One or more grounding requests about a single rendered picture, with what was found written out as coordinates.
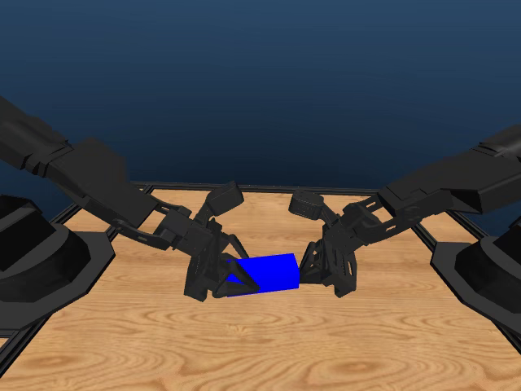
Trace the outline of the blue hollow socket block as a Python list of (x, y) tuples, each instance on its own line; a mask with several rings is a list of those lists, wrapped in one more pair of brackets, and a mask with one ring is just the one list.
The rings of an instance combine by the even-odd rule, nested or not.
[(293, 253), (238, 259), (260, 286), (257, 293), (298, 289), (300, 272)]

